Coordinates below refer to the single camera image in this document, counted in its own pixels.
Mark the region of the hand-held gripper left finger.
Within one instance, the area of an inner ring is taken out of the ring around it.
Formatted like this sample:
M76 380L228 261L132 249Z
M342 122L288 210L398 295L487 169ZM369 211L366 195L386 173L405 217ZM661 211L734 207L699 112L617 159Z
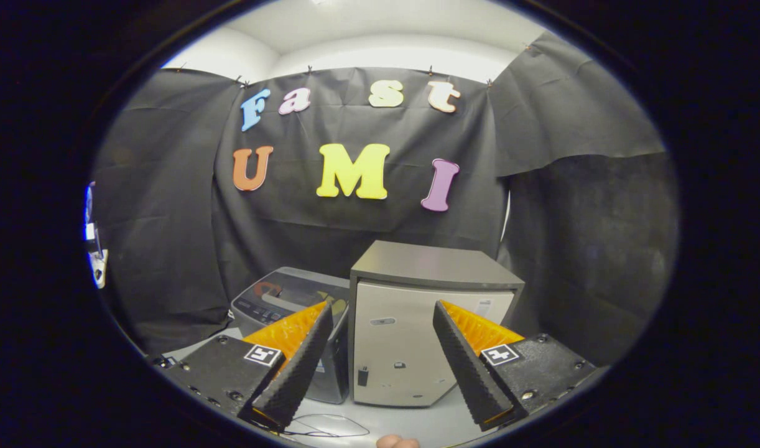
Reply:
M308 391L332 330L331 303L320 302L245 338L217 335L166 375L205 406L283 431Z

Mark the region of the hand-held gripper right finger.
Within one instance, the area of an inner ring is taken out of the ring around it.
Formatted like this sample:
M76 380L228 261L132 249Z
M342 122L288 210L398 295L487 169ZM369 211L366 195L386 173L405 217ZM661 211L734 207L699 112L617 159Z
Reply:
M437 301L432 326L483 431L551 408L597 375L596 365L549 334L523 337L447 301Z

